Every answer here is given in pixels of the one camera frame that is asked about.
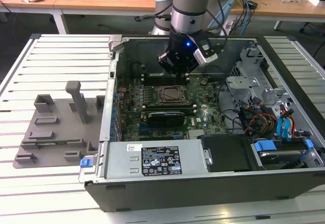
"blue latch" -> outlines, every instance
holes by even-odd
[[[92,167],[92,159],[82,159],[80,160],[81,168],[89,168]]]
[[[276,150],[276,146],[272,140],[258,140],[254,143],[257,152]]]
[[[305,144],[307,145],[308,149],[311,149],[312,147],[314,147],[313,142],[311,142],[310,139],[306,139]]]

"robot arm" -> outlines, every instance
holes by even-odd
[[[170,74],[181,76],[218,58],[222,47],[212,46],[202,31],[209,0],[173,0],[169,45],[158,57]]]

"red wire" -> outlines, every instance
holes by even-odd
[[[248,125],[251,126],[251,124],[254,122],[254,120],[255,120],[258,116],[264,116],[264,115],[266,115],[266,116],[268,116],[268,117],[270,117],[270,118],[273,118],[274,120],[278,121],[278,119],[277,119],[275,116],[270,115],[270,114],[267,114],[267,113],[264,113],[264,114],[257,114],[257,115],[255,115],[255,116],[253,117],[253,119],[249,122]]]

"desk leg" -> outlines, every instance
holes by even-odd
[[[57,30],[59,31],[59,34],[61,35],[68,35],[69,30],[66,24],[66,20],[64,19],[64,15],[62,13],[61,9],[54,9],[52,11],[52,15],[54,17],[54,21],[57,27]]]
[[[276,30],[276,31],[280,30],[280,27],[281,27],[282,23],[283,23],[282,21],[276,21],[273,29]]]
[[[5,16],[4,12],[0,12],[0,22],[2,22],[2,23],[8,22],[8,19]]]

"sticker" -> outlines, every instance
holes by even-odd
[[[141,151],[142,144],[128,144],[126,146],[127,151]]]
[[[182,174],[178,146],[141,148],[141,156],[144,176]]]

